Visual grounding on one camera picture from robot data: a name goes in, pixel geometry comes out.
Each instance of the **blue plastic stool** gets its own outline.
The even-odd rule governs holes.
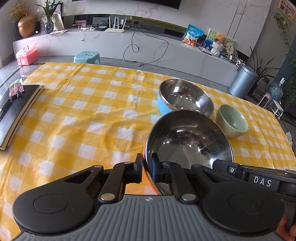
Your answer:
[[[74,56],[74,63],[101,64],[100,54],[95,51],[83,51]]]

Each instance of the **stainless steel bowl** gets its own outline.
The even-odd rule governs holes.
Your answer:
[[[171,110],[195,110],[206,116],[210,116],[214,110],[209,95],[185,80],[170,79],[162,82],[159,96]]]
[[[233,162],[230,144],[209,117],[192,110],[178,110],[161,117],[152,127],[144,147],[145,170],[151,176],[151,155],[179,163],[182,168],[201,164],[212,168],[216,159]],[[160,194],[170,194],[165,183],[153,183]]]

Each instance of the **blue bowl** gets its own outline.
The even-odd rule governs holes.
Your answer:
[[[214,104],[207,93],[180,79],[165,80],[161,83],[157,103],[161,115],[185,109],[195,110],[209,117],[214,110]]]
[[[165,105],[165,103],[163,103],[163,101],[160,98],[159,93],[157,94],[157,103],[158,103],[158,108],[159,108],[159,111],[160,111],[161,115],[165,115],[165,114],[173,111],[169,107],[167,107]]]

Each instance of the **paper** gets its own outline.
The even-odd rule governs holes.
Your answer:
[[[60,13],[54,13],[52,15],[52,21],[54,23],[54,31],[65,29],[62,21],[62,16]]]
[[[51,32],[49,35],[52,35],[52,34],[63,34],[64,32],[67,32],[68,30],[60,30],[60,31],[53,31]]]
[[[40,17],[40,24],[41,24],[40,32],[41,33],[44,33],[44,25],[45,25],[46,21],[47,21],[46,16],[41,16]]]

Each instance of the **tiled floor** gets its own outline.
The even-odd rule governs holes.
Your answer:
[[[16,61],[11,61],[3,68],[0,69],[0,96],[2,96],[5,91],[8,89],[9,85],[17,80],[18,78],[26,78],[32,72],[34,72],[37,68],[39,68],[42,64],[46,62],[73,62],[74,56],[48,56],[48,57],[39,57],[38,60],[30,66],[18,66]],[[158,67],[155,65],[141,65],[142,63],[132,62],[128,63],[121,59],[112,59],[112,58],[100,58],[102,65],[109,65],[109,66],[116,66],[116,67],[124,67],[124,68],[131,68],[131,69],[138,69],[144,70],[149,72],[154,72],[158,74],[164,74],[173,76],[176,78],[185,79],[188,81],[192,81],[198,84],[202,84],[208,87],[212,87],[223,91],[225,93],[228,92],[228,87],[224,85],[220,85],[218,83],[190,75],[187,73],[179,72],[173,69],[167,69],[163,67]],[[248,101],[253,102],[256,104],[257,102],[251,98],[247,98]],[[290,131],[292,135],[293,141],[295,140],[296,143],[296,122],[294,118],[289,113],[284,113],[281,120],[279,121],[280,125],[282,126],[284,132]],[[293,142],[293,150],[296,150],[295,144]]]

